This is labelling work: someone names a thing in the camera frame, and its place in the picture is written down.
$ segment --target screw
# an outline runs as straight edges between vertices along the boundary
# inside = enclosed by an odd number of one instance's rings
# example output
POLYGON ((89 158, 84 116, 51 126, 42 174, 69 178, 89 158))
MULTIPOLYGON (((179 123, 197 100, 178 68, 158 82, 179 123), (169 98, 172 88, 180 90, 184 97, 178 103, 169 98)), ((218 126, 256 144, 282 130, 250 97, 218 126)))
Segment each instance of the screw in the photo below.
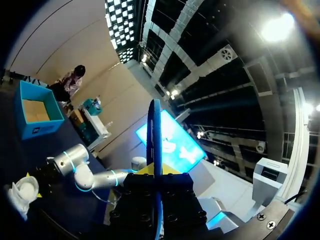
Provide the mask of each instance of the screw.
POLYGON ((131 194, 131 191, 130 191, 130 190, 124 190, 123 194, 124 194, 124 195, 130 195, 130 194, 131 194))
POLYGON ((168 196, 170 196, 170 197, 173 197, 173 196, 175 195, 175 193, 172 192, 172 191, 168 191, 166 194, 167 194, 168 196))
POLYGON ((263 221, 266 219, 266 215, 264 215, 263 213, 259 213, 256 218, 259 220, 259 221, 263 221))
POLYGON ((275 221, 270 221, 270 222, 268 222, 268 224, 266 225, 266 228, 267 229, 274 229, 276 227, 276 223, 275 223, 275 221))
POLYGON ((120 213, 117 211, 111 211, 110 212, 110 218, 118 218, 120 217, 120 213))
POLYGON ((174 215, 174 214, 170 214, 169 216, 166 217, 166 219, 168 219, 168 221, 169 221, 170 223, 175 222, 175 221, 178 220, 178 218, 177 218, 176 215, 174 215))
POLYGON ((140 216, 140 221, 141 221, 141 222, 149 222, 149 221, 150 221, 149 215, 147 215, 147 214, 142 214, 142 215, 140 216))
POLYGON ((204 210, 198 211, 199 218, 205 218, 207 216, 207 212, 204 210))
POLYGON ((194 195, 194 191, 192 189, 187 190, 186 193, 189 195, 194 195))

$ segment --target woman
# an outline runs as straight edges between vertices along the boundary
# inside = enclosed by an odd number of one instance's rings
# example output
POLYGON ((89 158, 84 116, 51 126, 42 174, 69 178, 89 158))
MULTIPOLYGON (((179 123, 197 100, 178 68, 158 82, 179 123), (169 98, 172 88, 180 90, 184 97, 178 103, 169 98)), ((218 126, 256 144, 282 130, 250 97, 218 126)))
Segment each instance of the woman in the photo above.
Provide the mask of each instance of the woman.
POLYGON ((47 86, 53 91, 54 97, 58 102, 68 102, 82 84, 82 77, 86 73, 83 65, 75 67, 74 70, 68 72, 61 80, 47 86))

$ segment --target glowing screen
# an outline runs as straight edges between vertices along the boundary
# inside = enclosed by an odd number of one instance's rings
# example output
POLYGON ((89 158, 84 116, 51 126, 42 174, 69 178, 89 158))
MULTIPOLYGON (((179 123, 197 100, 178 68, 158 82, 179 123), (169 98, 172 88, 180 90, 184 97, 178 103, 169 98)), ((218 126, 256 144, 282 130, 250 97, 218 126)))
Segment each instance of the glowing screen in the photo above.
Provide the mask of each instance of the glowing screen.
MULTIPOLYGON (((135 132, 147 145, 147 124, 135 132)), ((166 111, 161 112, 162 162, 180 173, 189 172, 206 154, 166 111)))

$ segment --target dark hair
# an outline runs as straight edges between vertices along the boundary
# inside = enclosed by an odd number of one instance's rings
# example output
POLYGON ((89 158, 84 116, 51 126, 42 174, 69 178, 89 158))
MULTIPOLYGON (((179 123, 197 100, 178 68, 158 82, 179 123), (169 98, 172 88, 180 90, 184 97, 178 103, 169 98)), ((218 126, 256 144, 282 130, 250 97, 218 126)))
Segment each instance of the dark hair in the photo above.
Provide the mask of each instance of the dark hair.
POLYGON ((78 77, 83 77, 86 73, 86 67, 83 65, 76 66, 74 69, 74 73, 78 77))

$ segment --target table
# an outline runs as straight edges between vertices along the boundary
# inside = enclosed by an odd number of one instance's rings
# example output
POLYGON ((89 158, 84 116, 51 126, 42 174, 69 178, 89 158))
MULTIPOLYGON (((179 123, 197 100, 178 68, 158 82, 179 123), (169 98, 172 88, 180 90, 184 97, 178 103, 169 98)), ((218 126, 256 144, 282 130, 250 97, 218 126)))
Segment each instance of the table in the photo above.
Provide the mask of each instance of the table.
MULTIPOLYGON (((98 116, 90 115, 88 110, 82 104, 80 104, 77 109, 83 111, 85 117, 92 124, 94 130, 98 134, 96 140, 94 140, 89 146, 87 146, 87 148, 92 152, 98 144, 101 144, 106 138, 110 137, 111 133, 108 132, 107 128, 104 126, 100 118, 98 116)), ((73 112, 74 110, 70 111, 67 116, 69 117, 73 112)))
MULTIPOLYGON (((69 119, 58 131, 26 140, 20 140, 14 117, 14 93, 0 91, 0 178, 5 184, 16 182, 25 177, 28 171, 46 163, 46 157, 54 157, 64 150, 83 144, 69 119)), ((96 174, 105 168, 89 152, 89 167, 96 174)), ((91 223, 103 223, 106 203, 98 200, 91 192, 76 189, 73 176, 53 186, 50 197, 39 198, 35 207, 42 208, 52 219, 66 230, 77 233, 87 232, 91 223)), ((108 199, 109 191, 99 192, 108 199)))

